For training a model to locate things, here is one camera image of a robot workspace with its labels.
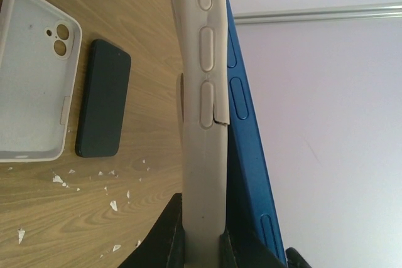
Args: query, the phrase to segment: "phone case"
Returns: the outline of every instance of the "phone case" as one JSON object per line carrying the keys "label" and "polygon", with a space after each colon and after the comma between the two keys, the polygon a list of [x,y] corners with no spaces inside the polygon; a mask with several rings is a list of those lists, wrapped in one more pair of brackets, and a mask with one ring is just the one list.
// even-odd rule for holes
{"label": "phone case", "polygon": [[218,268],[229,124],[226,0],[171,1],[183,57],[177,93],[185,262],[186,267]]}
{"label": "phone case", "polygon": [[54,160],[64,149],[81,27],[45,0],[3,0],[0,24],[0,162]]}

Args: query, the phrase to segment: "white debris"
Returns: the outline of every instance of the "white debris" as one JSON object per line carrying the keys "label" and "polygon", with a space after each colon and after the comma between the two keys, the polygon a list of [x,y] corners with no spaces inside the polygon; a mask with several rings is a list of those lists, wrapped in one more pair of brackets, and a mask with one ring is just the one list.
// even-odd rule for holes
{"label": "white debris", "polygon": [[111,201],[111,207],[115,212],[117,211],[117,203],[115,200]]}
{"label": "white debris", "polygon": [[25,230],[20,228],[18,230],[18,245],[21,244],[21,242],[23,241],[24,235],[25,235]]}
{"label": "white debris", "polygon": [[113,246],[113,252],[119,250],[120,247],[121,247],[121,245],[115,245],[115,246]]}
{"label": "white debris", "polygon": [[59,175],[56,175],[53,177],[53,182],[63,183],[64,181],[60,178]]}

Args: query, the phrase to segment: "camera cutout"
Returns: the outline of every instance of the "camera cutout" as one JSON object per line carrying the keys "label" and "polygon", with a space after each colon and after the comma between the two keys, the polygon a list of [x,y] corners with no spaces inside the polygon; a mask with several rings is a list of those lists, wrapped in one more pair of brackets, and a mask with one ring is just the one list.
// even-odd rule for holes
{"label": "camera cutout", "polygon": [[58,37],[62,40],[67,40],[68,37],[70,36],[70,32],[68,31],[68,28],[64,24],[59,24],[56,28],[56,33]]}
{"label": "camera cutout", "polygon": [[53,49],[59,56],[64,56],[67,52],[67,47],[62,40],[56,40]]}
{"label": "camera cutout", "polygon": [[51,47],[55,56],[65,60],[71,55],[74,32],[66,21],[59,20],[53,26],[46,27],[45,35],[52,43]]}

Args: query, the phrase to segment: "metal rail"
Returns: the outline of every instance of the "metal rail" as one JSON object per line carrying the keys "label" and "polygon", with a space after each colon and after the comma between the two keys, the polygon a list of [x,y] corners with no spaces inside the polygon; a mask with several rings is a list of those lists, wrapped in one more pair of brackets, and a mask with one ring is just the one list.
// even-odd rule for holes
{"label": "metal rail", "polygon": [[402,3],[235,14],[236,24],[402,17]]}

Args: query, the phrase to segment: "dark blue smartphone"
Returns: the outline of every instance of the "dark blue smartphone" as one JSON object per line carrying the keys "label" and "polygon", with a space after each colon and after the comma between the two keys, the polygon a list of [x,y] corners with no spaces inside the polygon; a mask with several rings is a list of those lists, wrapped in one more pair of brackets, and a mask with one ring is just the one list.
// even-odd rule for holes
{"label": "dark blue smartphone", "polygon": [[131,69],[128,53],[104,40],[90,47],[75,152],[109,157],[119,150]]}

